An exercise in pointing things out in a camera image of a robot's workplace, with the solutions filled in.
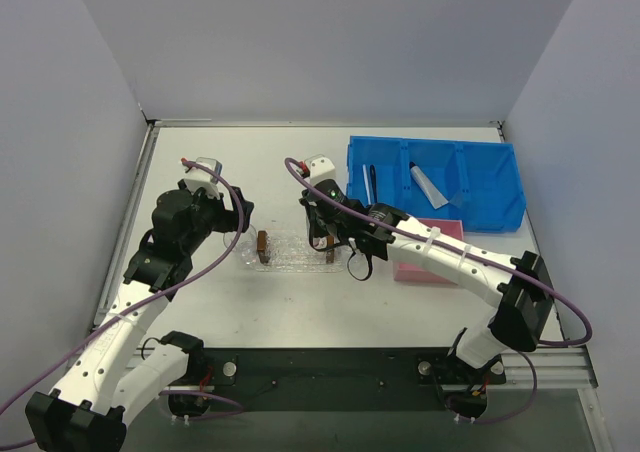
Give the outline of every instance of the wire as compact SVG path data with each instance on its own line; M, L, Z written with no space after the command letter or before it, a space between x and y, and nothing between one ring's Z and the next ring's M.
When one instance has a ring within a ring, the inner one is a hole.
M196 390L163 390L158 395L193 395L196 397L204 397L209 400L215 400L216 402L222 402L223 404L232 405L236 408L236 410L229 410L226 412L213 412L211 414L204 414L199 417L189 417L189 422L199 422L203 420L211 420L211 419L221 419L222 417L231 417L232 415L239 415L245 412L244 407L239 402L235 400L227 399L226 397L221 397L219 395L208 394L207 392L198 392ZM183 417L178 417L175 415L171 415L171 417L176 417L177 419L184 420Z
M203 165L200 165L200 164L197 164L195 162L188 161L188 160L184 160L184 159L182 160L182 164L184 166L186 166L186 167L195 167L196 169L200 169L200 170L203 170L203 171L207 172L208 174L210 174L214 178L216 178L229 191L229 195L231 196L231 199L233 200L233 203L236 205L236 210L238 211L238 230L236 231L236 235L233 237L233 240L231 241L229 246L226 248L226 250L224 252L222 252L222 254L220 254L220 256L216 260L214 260L211 264L209 264L207 267L202 269L200 272L192 275L191 277L183 280L182 282L180 282L180 283L178 283L176 285L173 285L173 286L169 287L168 289L165 289L165 290L163 290L161 292L157 292L157 293L155 293L153 295L150 295L146 299L143 299L140 302L137 302L137 303L131 305L130 307L127 307L122 312L120 312L120 316L125 316L127 314L130 314L131 312L133 312L135 310L138 310L139 308L144 307L147 304L150 304L154 300L158 300L161 297L165 297L165 296L167 296L169 294L173 294L178 289L180 289L180 288L182 288L182 287L184 287L186 285L189 285L189 284L195 282L196 280L198 280L203 275L208 274L213 269L215 269L218 265L220 265L220 263L229 256L229 254L231 253L233 248L238 243L238 240L240 240L240 236L242 235L242 228L243 228L243 225L244 225L244 211L242 210L242 203L240 202L240 198L238 197L238 194L236 193L236 191L233 190L233 187L231 187L229 182L227 182L219 174L217 174L216 172L214 172L213 170L211 170L208 167L205 167ZM111 318L110 320L108 320L107 322L102 324L100 327L98 327L96 330L94 330L91 334L89 334L87 336L87 338L84 339L80 344L78 344L76 347L74 347L69 352L67 352L56 363L51 365L44 372L42 372L38 377L36 377L35 379L31 380L27 385L25 385L20 390L18 390L15 394L13 394L11 397L9 397L0 406L0 416L2 416L2 414L4 414L6 412L6 410L9 407L11 407L11 405L16 400L18 400L20 397L22 397L24 394L26 394L32 387L38 385L42 380L44 380L49 375L51 375L56 369L58 369L59 367L61 367L64 364L66 364L71 357L73 357L75 354L77 354L79 351L81 351L83 348L85 348L87 345L89 345L96 337L98 337L100 334L102 334L105 330L109 329L113 324L118 322L120 320L120 316L114 316L113 318ZM35 442L35 440L33 440L33 442L29 442L29 440L27 440L27 441L24 441L24 442L19 442L19 443L7 445L7 446L0 445L0 451L15 450L17 448L25 447L27 445L30 445L30 444L32 444L34 442Z
M529 395L529 399L527 400L527 402L520 408L513 410L507 414L501 415L500 417L493 417L490 419L474 419L473 421L469 418L469 417L464 417L463 415L459 415L458 416L464 420L465 422L473 422L474 425L493 425L493 424L497 424L499 422L504 422L505 420L509 420L513 417L515 417L516 415L520 415L521 413L525 412L526 410L528 410L532 405L533 402L536 399L536 396L538 395L538 374L536 373L536 368L533 365L533 362L531 361L531 359L523 354L522 352L518 352L517 350L515 351L518 354L520 354L522 356L522 358L524 360L527 361L527 363L529 364L529 368L531 368L531 375L533 377L533 388L531 389L531 395ZM447 408L449 410L451 410L452 412L455 412L455 410L451 409L451 401L452 398L454 398L455 395L450 395L449 397L447 397L447 399L445 400L445 404L447 406Z
M0 445L0 450L16 450L32 445L36 443L36 439L23 440L22 442L16 442L15 444Z
M155 340L156 342L160 343L160 339L156 339L155 337L149 337L147 338L143 343L142 343L142 347L140 347L140 357L142 357L142 360L147 360L146 357L144 356L144 348L147 346L147 344L149 343L150 340Z
M487 391L487 385L489 385L489 374L485 375L484 382L482 383L480 388L478 390L474 390L473 392L471 392L471 395L473 395L474 397L477 397L478 395L482 395Z
M207 375L205 375L203 379L200 381L200 392L204 392L204 388L207 385L209 385L209 382L211 382L212 376L213 376L213 367L209 366L207 367Z
M337 209L352 215L353 217L356 217L358 219L364 220L367 223L372 223L377 225L378 227L382 227L383 229L387 229L390 232L396 233L396 234L400 234L404 237L407 237L409 239L413 239L416 240L418 242L427 242L429 239L427 237L423 237L421 235L417 235L417 234L412 234L410 232L406 232L404 230L400 230L397 227L393 227L389 224L385 224L384 222L376 219L375 217L369 217L367 215L361 214L360 212L356 212L353 209L350 209L349 207L336 202L335 200L331 199L329 196L327 196L326 194L320 192L318 189L316 189L314 186L312 186L311 184L309 184L308 182L306 182L298 172L296 172L296 170L293 168L293 165L298 166L298 162L290 157L284 159L284 165L287 168L287 170L289 171L289 173L293 176L294 179L296 179L304 188L310 190L313 192L313 194L317 197L320 197L322 200L324 200L325 202L328 202L329 204L333 205L334 207L336 207ZM464 251L458 249L457 247L454 247L453 245L447 244L445 242L442 242L440 240L433 240L432 241L433 245L438 246L438 247L442 247L443 249L449 250L451 252L454 252L458 255L463 255ZM565 296L561 295L560 293L556 292L555 290L553 290L551 287L549 287L547 284L544 284L542 282L540 282L538 279L535 279L533 277L530 277L529 275L520 272L519 270L515 270L515 269L511 269L509 267L507 267L506 265L502 265L498 262L494 262L493 260L487 259L485 257L481 257L479 255L475 255L475 254L466 254L466 257L475 260L477 262L480 262L481 264L484 265L488 265L491 267L494 267L498 270L502 270L503 272L507 272L508 274L514 275L522 280L526 280L527 282L529 282L530 284L535 285L536 287L542 289L543 291L545 291L547 294L549 294L551 297L553 297L554 299L556 299L557 301L563 303L564 305L566 305L574 314L576 314L578 316L578 318L582 321L583 325L584 325L584 329L585 329L585 334L584 337L580 338L580 339L573 339L573 340L560 340L560 341L556 341L556 340L540 340L539 343L542 345L551 345L554 347L571 347L571 346L577 346L577 345L584 345L587 342L589 342L589 340L591 340L591 337L593 337L593 328L591 327L591 322L589 322L589 319L587 318L587 316L578 308L577 305L575 305L571 300L567 299Z
M358 282L365 282L367 280L369 280L369 278L371 277L371 274L373 274L373 262L371 261L371 256L370 255L366 255L365 259L367 261L367 275L365 275L364 277L356 277L353 274L353 271L351 270L351 260L357 256L357 251L355 249L353 249L351 251L351 255L349 256L349 259L347 260L347 271L349 272L349 275L351 275L351 277L353 277L354 279L356 279Z

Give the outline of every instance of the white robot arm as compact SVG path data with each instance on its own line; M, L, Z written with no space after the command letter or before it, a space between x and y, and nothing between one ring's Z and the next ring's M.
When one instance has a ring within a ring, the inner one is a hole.
M196 162L216 173L213 159ZM180 332L171 332L154 352L123 377L126 366L149 326L174 294L150 301L131 313L134 304L158 291L180 284L192 269L191 256L213 231L239 227L239 213L226 210L216 180L187 168L178 189L162 194L152 214L153 228L143 237L129 262L118 295L102 325L119 320L93 340L49 394L36 392L26 415L38 446L50 451L116 451L126 427L142 409L174 381L198 383L207 374L204 344ZM233 187L242 207L243 231L249 226L253 203Z
M550 283L538 255L525 252L523 257L516 258L496 254L449 237L437 227L427 227L386 204L365 207L340 190L335 182L335 167L327 157L313 157L300 162L298 167L310 186L341 206L324 200L314 194L314 190L303 191L300 203L307 212L310 242L330 234L338 245L350 245L354 251L367 256L370 272L371 257L410 263L461 285L496 309L458 335L452 346L452 357L466 367L483 371L507 348L522 352L535 350L551 311L552 299L539 288L513 277L508 270L517 269ZM395 232L377 225L374 220ZM402 232L427 240L408 238ZM488 267L472 257L489 259L504 270Z

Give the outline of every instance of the small brown object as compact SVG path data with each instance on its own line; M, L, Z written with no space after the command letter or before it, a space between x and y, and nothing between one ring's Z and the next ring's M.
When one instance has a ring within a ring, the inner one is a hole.
M334 244L334 240L333 240L333 235L330 235L329 237L327 237L327 247L331 247ZM333 264L333 261L335 260L336 257L336 251L335 249L332 250L328 250L327 251L327 264Z
M260 230L258 231L258 246L256 247L256 251L258 252L258 258L260 259L260 263L262 265L266 265L269 263L269 251L267 250L267 231Z

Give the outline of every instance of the gray wall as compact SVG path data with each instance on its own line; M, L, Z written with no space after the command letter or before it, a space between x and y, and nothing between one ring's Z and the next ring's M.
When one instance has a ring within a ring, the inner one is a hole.
M84 0L148 117L503 119L571 0Z
M640 443L639 107L640 0L574 0L507 119L554 283L593 321L621 451Z
M4 402L86 333L146 125L81 0L0 0L0 37Z

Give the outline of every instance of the pink sponge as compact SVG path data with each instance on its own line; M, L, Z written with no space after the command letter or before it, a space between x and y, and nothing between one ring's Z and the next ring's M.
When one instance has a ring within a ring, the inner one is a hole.
M440 219L418 219L420 223L429 227L438 227L443 234L462 240L462 221ZM422 270L415 265L402 262L393 263L393 279L404 282L427 282L431 284L450 284L447 279Z

